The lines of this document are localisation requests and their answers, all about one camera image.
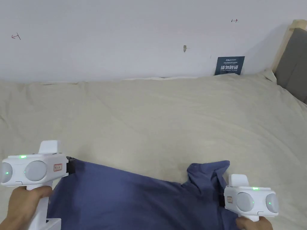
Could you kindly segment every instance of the beige bed sheet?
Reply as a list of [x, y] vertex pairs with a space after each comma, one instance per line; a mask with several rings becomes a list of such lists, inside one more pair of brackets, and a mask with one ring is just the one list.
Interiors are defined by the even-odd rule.
[[227, 173], [276, 191], [275, 229], [307, 226], [306, 137], [306, 105], [262, 74], [0, 83], [1, 160], [57, 139], [68, 156], [176, 182], [191, 163], [230, 160]]

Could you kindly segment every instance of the wrinkled fabric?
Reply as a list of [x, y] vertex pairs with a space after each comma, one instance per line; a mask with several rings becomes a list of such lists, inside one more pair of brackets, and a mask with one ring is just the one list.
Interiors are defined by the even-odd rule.
[[76, 172], [60, 180], [48, 218], [62, 230], [237, 230], [237, 214], [219, 204], [229, 161], [191, 164], [184, 184], [75, 160]]

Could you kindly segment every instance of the wooden bed frame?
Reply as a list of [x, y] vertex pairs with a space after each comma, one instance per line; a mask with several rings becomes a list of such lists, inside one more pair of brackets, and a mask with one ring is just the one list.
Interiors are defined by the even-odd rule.
[[307, 104], [307, 21], [294, 20], [276, 54], [272, 70], [277, 84]]

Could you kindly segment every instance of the controller handle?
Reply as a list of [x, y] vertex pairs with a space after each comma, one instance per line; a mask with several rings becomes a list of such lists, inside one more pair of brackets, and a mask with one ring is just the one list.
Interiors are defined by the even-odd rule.
[[[42, 186], [52, 186], [52, 181], [40, 185], [28, 185], [27, 190], [32, 190]], [[28, 230], [39, 230], [46, 225], [48, 202], [49, 197], [40, 199], [36, 212], [30, 221]]]
[[248, 218], [254, 222], [259, 221], [259, 216], [243, 216], [245, 218]]

